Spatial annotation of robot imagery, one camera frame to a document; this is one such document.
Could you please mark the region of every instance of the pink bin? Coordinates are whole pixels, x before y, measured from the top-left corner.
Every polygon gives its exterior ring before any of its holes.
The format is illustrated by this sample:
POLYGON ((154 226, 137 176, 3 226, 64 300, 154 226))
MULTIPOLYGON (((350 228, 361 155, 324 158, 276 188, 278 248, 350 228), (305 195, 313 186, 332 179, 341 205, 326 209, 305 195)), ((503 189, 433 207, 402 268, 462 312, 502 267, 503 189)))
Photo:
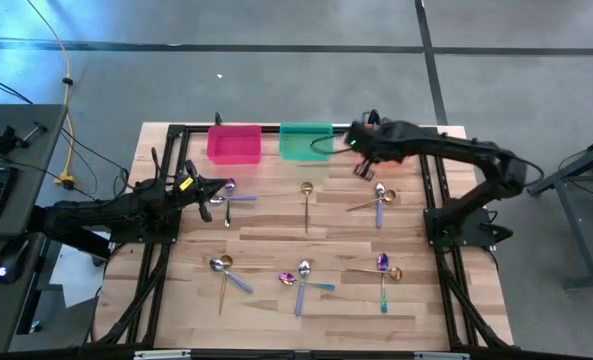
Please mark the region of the pink bin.
POLYGON ((212 126, 207 132, 207 158, 216 165, 258 164, 260 139, 258 125, 212 126))

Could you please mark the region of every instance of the wooden table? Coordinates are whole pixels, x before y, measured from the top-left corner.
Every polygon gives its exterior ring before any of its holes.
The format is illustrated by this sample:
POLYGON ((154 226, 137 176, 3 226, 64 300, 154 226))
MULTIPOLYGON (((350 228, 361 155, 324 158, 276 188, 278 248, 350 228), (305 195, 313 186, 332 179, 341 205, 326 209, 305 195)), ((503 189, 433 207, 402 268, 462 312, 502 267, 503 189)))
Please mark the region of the wooden table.
MULTIPOLYGON (((149 149, 154 146, 163 153, 168 125, 143 124, 132 182, 154 175, 149 149)), ((465 137, 460 126, 442 126, 439 131, 465 137)), ((374 180, 366 182, 352 174, 355 153, 332 156, 329 163, 289 162, 280 158, 278 134, 263 136, 262 160, 257 166, 215 166, 206 157, 206 134, 191 136, 188 154, 199 173, 235 178, 235 194, 266 196, 255 202, 233 202, 229 229, 223 225, 224 205, 211 206, 212 223, 201 221, 195 205, 184 210, 167 270, 156 347, 447 350, 436 263, 421 216, 426 204, 418 157, 406 159, 402 166, 381 166, 374 180), (314 185, 307 234, 304 196, 299 193, 303 181, 314 185), (385 206, 380 230, 375 227, 375 207, 344 211, 373 199, 377 181, 398 194, 393 204, 385 206), (380 276, 346 271, 373 269, 381 252, 389 255, 390 266, 403 269, 400 282, 387 281, 388 314, 380 313, 380 276), (225 253, 234 259, 231 270, 252 284, 254 293, 248 295, 230 282, 219 317, 222 275, 212 272, 208 261, 225 253), (277 277, 280 272, 296 273, 303 259, 312 260, 309 281, 337 288, 334 292, 306 288, 303 316, 296 317, 298 289, 277 277)), ((471 165, 445 160, 445 167, 452 196, 475 186, 471 165)), ((435 198, 440 204, 438 193, 435 198)), ((140 244, 126 245, 110 262, 96 310, 99 336, 132 300, 142 250, 140 244)), ((473 303, 498 335, 512 343, 492 259, 473 248, 463 248, 463 259, 473 303)), ((139 338, 149 308, 146 303, 139 338)), ((465 339, 458 305, 455 313, 461 339, 465 339)))

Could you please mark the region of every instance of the spoon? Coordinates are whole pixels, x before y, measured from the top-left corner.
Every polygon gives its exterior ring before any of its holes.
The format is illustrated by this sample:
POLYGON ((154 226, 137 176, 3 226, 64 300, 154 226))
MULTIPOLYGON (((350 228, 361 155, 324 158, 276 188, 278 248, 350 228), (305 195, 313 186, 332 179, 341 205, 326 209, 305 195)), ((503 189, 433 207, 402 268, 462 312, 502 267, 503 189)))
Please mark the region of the spoon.
POLYGON ((393 268, 380 271, 380 270, 365 270, 365 269, 347 269, 347 271, 360 271, 360 272, 371 272, 376 274, 389 274, 389 277, 392 278, 394 281, 398 281, 403 277, 403 270, 399 267, 394 266, 393 268))
MULTIPOLYGON (((294 285, 297 282, 301 282, 296 280, 296 277, 290 273, 280 273, 280 275, 278 275, 278 279, 285 285, 294 285)), ((313 286, 313 287, 317 287, 319 289, 325 289, 325 290, 329 290, 329 291, 334 291, 336 290, 336 286, 332 285, 332 284, 320 284, 320 283, 308 283, 305 282, 305 285, 309 285, 309 286, 313 286)))
MULTIPOLYGON (((220 205, 222 203, 224 203, 227 199, 225 199, 224 196, 222 195, 214 195, 213 198, 209 199, 209 203, 212 205, 220 205)), ((229 198, 229 200, 232 201, 238 201, 238 200, 258 200, 258 196, 256 195, 236 195, 236 196, 232 196, 229 198)))
MULTIPOLYGON (((376 266, 379 271, 387 271, 389 267, 389 258, 387 254, 381 253, 378 255, 378 261, 376 266)), ((383 314, 387 313, 387 290, 385 290, 385 273, 380 273, 380 312, 383 314)))
POLYGON ((382 229, 383 227, 383 198, 385 197, 385 185, 382 183, 376 184, 376 196, 378 197, 378 203, 376 207, 376 228, 382 229))
POLYGON ((309 224, 309 194, 312 193, 312 190, 314 190, 314 185, 312 185, 312 183, 305 181, 300 184, 300 192, 305 194, 305 232, 307 232, 309 224))
POLYGON ((376 198, 374 200, 369 200, 366 203, 362 203, 360 205, 356 205, 353 207, 350 207, 349 209, 345 210, 345 211, 352 211, 352 210, 356 210, 358 208, 362 208, 363 206, 369 205, 371 203, 374 203, 376 201, 380 201, 380 200, 385 200, 385 202, 392 202, 396 199, 396 191, 394 190, 387 190, 385 191, 385 194, 383 195, 382 198, 376 198))
MULTIPOLYGON (((223 269, 227 270, 230 266, 234 265, 234 259, 229 255, 223 255, 220 257, 220 261, 223 262, 223 269)), ((225 298, 225 286, 227 286, 227 274, 223 273, 223 284, 220 287, 220 305, 218 307, 218 316, 223 312, 223 299, 225 298)))
POLYGON ((232 219, 229 216, 229 203, 232 197, 232 192, 234 192, 234 188, 236 187, 236 181, 234 179, 229 178, 227 180, 227 184, 225 184, 225 190, 227 191, 227 211, 225 212, 225 227, 228 228, 232 226, 232 219))
POLYGON ((298 284, 298 298, 296 300, 296 310, 294 313, 296 316, 300 316, 303 313, 303 300, 305 299, 305 278, 312 271, 309 261, 303 260, 298 265, 298 273, 300 274, 301 281, 298 284))
POLYGON ((225 275, 227 275, 230 279, 232 279, 232 281, 234 281, 236 283, 236 285, 240 286, 241 289, 245 290, 246 292, 248 292, 250 294, 254 292, 254 289, 249 284, 247 284, 245 281, 243 281, 238 276, 227 271, 225 269, 225 263, 221 259, 214 258, 214 259, 209 260, 209 267, 211 267, 212 270, 214 270, 216 272, 224 272, 225 275))

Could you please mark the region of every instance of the computer mouse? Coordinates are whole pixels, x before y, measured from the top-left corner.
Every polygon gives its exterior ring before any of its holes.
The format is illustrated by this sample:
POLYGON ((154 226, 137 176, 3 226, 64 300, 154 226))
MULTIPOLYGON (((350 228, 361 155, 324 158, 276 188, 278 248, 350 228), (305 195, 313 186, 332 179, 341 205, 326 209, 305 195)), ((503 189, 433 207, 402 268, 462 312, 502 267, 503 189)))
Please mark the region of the computer mouse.
POLYGON ((11 239, 0 250, 0 283, 12 284, 23 274, 29 239, 22 235, 11 239))

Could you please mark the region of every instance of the green bin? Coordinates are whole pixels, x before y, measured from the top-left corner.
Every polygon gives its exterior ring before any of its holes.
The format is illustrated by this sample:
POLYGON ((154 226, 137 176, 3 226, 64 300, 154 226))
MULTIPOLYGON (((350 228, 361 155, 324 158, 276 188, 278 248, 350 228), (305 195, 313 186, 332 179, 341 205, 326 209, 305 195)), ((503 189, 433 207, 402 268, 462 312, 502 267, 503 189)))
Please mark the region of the green bin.
MULTIPOLYGON (((326 161, 329 155, 314 152, 312 141, 330 136, 334 132, 331 124, 322 123, 281 123, 280 124, 280 156, 290 161, 326 161)), ((334 150, 334 139, 316 143, 321 151, 334 150)))

